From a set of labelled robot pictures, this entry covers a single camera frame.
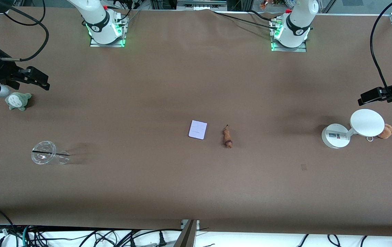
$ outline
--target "brown tabletop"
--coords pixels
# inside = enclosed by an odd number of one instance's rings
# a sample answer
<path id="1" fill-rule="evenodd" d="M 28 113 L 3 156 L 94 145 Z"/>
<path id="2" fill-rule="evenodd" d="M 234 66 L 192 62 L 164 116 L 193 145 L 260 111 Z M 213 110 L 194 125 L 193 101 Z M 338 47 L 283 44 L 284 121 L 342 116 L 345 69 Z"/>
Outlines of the brown tabletop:
<path id="1" fill-rule="evenodd" d="M 0 209 L 30 225 L 200 219 L 219 231 L 392 235 L 392 136 L 354 136 L 340 150 L 320 136 L 332 123 L 349 127 L 359 95 L 381 86 L 369 49 L 375 19 L 317 16 L 308 51 L 287 53 L 271 51 L 265 28 L 208 10 L 141 11 L 126 47 L 97 48 L 76 9 L 47 8 L 47 46 L 18 64 L 49 75 L 50 90 L 22 84 L 33 94 L 26 111 L 0 98 Z M 0 48 L 12 57 L 43 39 L 39 26 L 0 16 Z M 392 84 L 388 17 L 375 50 Z M 366 108 L 392 125 L 392 103 Z M 188 137 L 192 119 L 208 123 L 204 140 Z M 233 149 L 221 144 L 225 125 Z M 34 164 L 43 140 L 80 161 Z"/>

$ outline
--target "plush toy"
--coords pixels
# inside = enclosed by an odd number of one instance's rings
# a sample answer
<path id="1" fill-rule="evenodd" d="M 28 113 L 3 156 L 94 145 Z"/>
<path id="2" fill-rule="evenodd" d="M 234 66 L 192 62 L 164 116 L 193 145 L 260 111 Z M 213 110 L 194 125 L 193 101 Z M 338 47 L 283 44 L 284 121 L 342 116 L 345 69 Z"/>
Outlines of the plush toy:
<path id="1" fill-rule="evenodd" d="M 231 135 L 229 133 L 228 125 L 224 128 L 224 145 L 225 147 L 232 148 Z"/>
<path id="2" fill-rule="evenodd" d="M 392 127 L 391 125 L 385 124 L 384 131 L 378 135 L 380 139 L 387 139 L 392 135 Z"/>
<path id="3" fill-rule="evenodd" d="M 25 106 L 27 105 L 29 98 L 31 98 L 31 94 L 29 93 L 12 93 L 5 98 L 5 102 L 10 110 L 18 108 L 20 111 L 25 111 Z"/>

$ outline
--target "paper card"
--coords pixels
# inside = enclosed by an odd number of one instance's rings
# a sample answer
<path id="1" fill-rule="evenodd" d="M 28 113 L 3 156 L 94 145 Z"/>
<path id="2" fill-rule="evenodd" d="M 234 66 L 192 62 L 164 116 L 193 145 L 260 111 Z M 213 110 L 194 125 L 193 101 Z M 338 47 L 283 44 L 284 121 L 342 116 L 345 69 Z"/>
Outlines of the paper card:
<path id="1" fill-rule="evenodd" d="M 199 122 L 192 120 L 192 124 L 190 125 L 190 131 L 188 132 L 188 136 L 203 140 L 205 137 L 205 131 L 207 129 L 206 122 Z"/>

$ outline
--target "brown teddy bear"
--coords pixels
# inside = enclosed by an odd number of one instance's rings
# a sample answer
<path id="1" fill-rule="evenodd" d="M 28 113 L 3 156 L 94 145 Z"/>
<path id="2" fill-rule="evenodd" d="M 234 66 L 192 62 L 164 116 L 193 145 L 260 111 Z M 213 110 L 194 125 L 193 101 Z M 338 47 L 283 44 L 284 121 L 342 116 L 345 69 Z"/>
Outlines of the brown teddy bear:
<path id="1" fill-rule="evenodd" d="M 391 125 L 385 124 L 384 131 L 378 135 L 380 139 L 387 139 L 392 135 L 392 127 Z"/>

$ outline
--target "clear plastic cup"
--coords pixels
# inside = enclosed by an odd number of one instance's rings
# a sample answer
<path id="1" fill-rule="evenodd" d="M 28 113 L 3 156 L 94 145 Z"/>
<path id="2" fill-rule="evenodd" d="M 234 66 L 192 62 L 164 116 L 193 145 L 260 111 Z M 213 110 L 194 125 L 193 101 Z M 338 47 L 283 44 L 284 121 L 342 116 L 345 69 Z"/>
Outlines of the clear plastic cup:
<path id="1" fill-rule="evenodd" d="M 69 153 L 63 150 L 57 150 L 56 145 L 51 141 L 42 141 L 34 146 L 31 151 L 31 159 L 39 165 L 64 165 L 69 162 Z"/>

